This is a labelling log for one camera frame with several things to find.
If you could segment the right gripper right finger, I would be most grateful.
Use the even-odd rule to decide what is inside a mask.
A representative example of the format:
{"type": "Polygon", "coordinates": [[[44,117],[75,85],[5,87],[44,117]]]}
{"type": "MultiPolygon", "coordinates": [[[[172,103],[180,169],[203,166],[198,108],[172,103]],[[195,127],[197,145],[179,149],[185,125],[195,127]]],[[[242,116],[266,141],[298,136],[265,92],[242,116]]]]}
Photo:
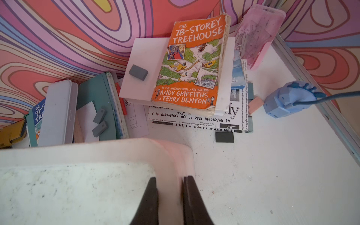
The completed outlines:
{"type": "Polygon", "coordinates": [[[183,220],[185,225],[214,225],[193,176],[183,178],[183,220]]]}

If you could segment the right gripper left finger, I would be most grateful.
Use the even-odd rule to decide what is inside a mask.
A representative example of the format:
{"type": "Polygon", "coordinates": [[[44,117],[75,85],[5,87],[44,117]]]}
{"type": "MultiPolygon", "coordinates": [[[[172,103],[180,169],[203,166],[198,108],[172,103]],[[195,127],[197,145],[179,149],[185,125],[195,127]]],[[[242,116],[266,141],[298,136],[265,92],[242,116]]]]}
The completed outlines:
{"type": "Polygon", "coordinates": [[[158,205],[156,178],[151,177],[130,225],[158,225],[158,205]]]}

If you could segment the white drawer cabinet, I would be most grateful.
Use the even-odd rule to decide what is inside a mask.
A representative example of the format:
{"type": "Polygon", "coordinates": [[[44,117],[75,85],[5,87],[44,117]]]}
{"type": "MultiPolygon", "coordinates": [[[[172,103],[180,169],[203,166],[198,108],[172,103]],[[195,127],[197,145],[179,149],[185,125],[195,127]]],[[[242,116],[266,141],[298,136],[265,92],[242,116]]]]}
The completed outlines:
{"type": "Polygon", "coordinates": [[[1,224],[128,225],[151,177],[158,223],[183,224],[185,145],[146,138],[1,151],[1,224]]]}

